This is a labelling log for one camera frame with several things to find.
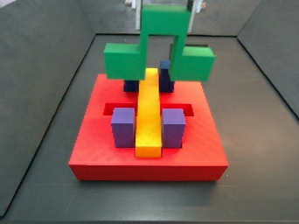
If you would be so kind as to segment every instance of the gray floor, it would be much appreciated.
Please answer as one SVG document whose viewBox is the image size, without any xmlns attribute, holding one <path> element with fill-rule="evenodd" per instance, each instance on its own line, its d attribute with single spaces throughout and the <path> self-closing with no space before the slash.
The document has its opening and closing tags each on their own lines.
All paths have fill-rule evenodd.
<svg viewBox="0 0 299 224">
<path fill-rule="evenodd" d="M 189 38 L 217 54 L 204 90 L 228 155 L 220 181 L 78 182 L 66 166 L 106 42 L 98 36 L 2 221 L 299 221 L 299 125 L 235 38 Z M 152 37 L 148 66 L 170 38 Z"/>
</svg>

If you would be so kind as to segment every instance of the gray wall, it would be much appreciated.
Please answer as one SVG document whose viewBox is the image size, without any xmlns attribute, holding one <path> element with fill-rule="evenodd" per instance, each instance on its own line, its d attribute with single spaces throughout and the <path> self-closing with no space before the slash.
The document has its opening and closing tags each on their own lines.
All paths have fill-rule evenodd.
<svg viewBox="0 0 299 224">
<path fill-rule="evenodd" d="M 297 11 L 297 0 L 264 0 L 237 39 L 299 117 Z"/>
<path fill-rule="evenodd" d="M 0 9 L 0 216 L 93 37 L 74 0 Z"/>
<path fill-rule="evenodd" d="M 137 33 L 134 12 L 125 0 L 77 0 L 96 33 Z M 261 0 L 205 0 L 207 9 L 195 16 L 191 34 L 237 36 Z M 145 3 L 185 5 L 187 0 L 144 0 Z"/>
</svg>

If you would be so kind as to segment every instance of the toy block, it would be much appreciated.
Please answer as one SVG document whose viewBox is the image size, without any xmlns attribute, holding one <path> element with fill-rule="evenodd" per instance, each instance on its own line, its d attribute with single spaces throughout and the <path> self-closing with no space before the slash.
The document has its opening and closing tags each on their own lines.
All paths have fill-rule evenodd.
<svg viewBox="0 0 299 224">
<path fill-rule="evenodd" d="M 124 92 L 137 93 L 138 91 L 138 80 L 125 80 L 124 81 Z"/>
<path fill-rule="evenodd" d="M 114 108 L 110 126 L 117 148 L 134 148 L 134 119 L 133 108 Z"/>
<path fill-rule="evenodd" d="M 191 12 L 184 6 L 144 4 L 141 33 L 145 35 L 185 36 Z"/>
<path fill-rule="evenodd" d="M 215 57 L 208 47 L 185 46 L 183 55 L 170 66 L 170 80 L 205 81 L 211 75 Z"/>
<path fill-rule="evenodd" d="M 162 147 L 181 148 L 185 120 L 181 108 L 162 109 Z"/>
<path fill-rule="evenodd" d="M 69 168 L 78 180 L 213 181 L 228 168 L 220 136 L 201 84 L 178 81 L 174 92 L 160 94 L 161 105 L 191 105 L 180 149 L 162 149 L 162 157 L 138 158 L 132 148 L 116 148 L 108 103 L 136 104 L 137 93 L 124 93 L 124 82 L 98 75 L 73 146 Z"/>
<path fill-rule="evenodd" d="M 106 44 L 105 69 L 109 79 L 126 81 L 142 80 L 145 77 L 145 52 L 138 45 Z"/>
<path fill-rule="evenodd" d="M 184 44 L 184 46 L 199 46 L 199 47 L 209 47 L 209 45 L 205 44 L 192 44 L 192 43 L 187 43 Z M 173 49 L 173 44 L 169 44 L 169 58 L 172 57 L 172 49 Z"/>
<path fill-rule="evenodd" d="M 134 128 L 134 156 L 161 156 L 161 117 L 158 100 L 158 75 L 148 71 L 138 83 L 137 116 Z"/>
<path fill-rule="evenodd" d="M 169 60 L 161 60 L 158 66 L 158 92 L 172 93 L 173 92 L 173 81 L 170 81 L 168 69 L 170 66 Z"/>
</svg>

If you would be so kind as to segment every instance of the gray surface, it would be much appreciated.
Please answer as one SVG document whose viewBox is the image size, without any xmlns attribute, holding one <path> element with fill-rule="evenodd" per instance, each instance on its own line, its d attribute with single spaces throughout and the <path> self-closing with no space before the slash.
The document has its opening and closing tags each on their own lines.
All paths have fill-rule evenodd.
<svg viewBox="0 0 299 224">
<path fill-rule="evenodd" d="M 299 117 L 299 1 L 265 0 L 237 38 Z"/>
<path fill-rule="evenodd" d="M 125 0 L 77 0 L 96 33 L 136 33 L 134 12 Z M 191 34 L 237 36 L 261 0 L 207 0 L 195 16 Z M 145 3 L 187 5 L 187 0 L 144 0 Z"/>
<path fill-rule="evenodd" d="M 229 168 L 209 183 L 80 182 L 66 165 L 106 42 L 96 37 L 4 221 L 299 221 L 299 125 L 235 38 L 189 38 L 217 54 L 204 84 Z M 152 37 L 149 67 L 170 38 Z"/>
<path fill-rule="evenodd" d="M 0 9 L 0 216 L 93 35 L 76 1 L 22 0 Z"/>
</svg>

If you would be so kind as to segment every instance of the yellow block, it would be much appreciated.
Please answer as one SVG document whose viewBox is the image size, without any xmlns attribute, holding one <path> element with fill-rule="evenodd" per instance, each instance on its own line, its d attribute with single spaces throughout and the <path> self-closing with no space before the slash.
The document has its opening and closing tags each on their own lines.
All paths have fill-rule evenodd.
<svg viewBox="0 0 299 224">
<path fill-rule="evenodd" d="M 161 147 L 158 76 L 154 68 L 146 68 L 144 80 L 138 82 L 134 156 L 158 158 L 162 155 Z"/>
</svg>

